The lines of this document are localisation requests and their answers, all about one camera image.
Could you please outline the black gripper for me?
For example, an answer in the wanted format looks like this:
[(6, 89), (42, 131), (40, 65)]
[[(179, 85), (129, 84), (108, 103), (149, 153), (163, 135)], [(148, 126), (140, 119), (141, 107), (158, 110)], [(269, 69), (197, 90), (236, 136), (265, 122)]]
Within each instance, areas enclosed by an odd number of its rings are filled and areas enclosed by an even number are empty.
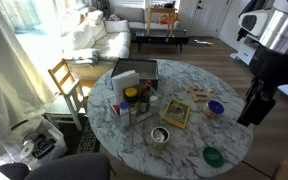
[(244, 126), (259, 125), (276, 104), (273, 99), (276, 90), (276, 86), (271, 86), (260, 78), (254, 77), (246, 93), (246, 103), (237, 122)]

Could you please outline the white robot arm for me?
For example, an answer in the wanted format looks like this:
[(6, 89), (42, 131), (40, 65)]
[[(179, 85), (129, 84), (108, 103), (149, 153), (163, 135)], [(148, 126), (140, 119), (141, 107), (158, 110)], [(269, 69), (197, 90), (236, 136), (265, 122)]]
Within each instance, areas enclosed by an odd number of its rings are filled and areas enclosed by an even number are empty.
[(237, 122), (259, 125), (276, 104), (278, 87), (288, 84), (288, 0), (274, 0), (269, 9), (247, 7), (238, 25), (256, 37), (258, 46), (249, 63), (254, 77)]

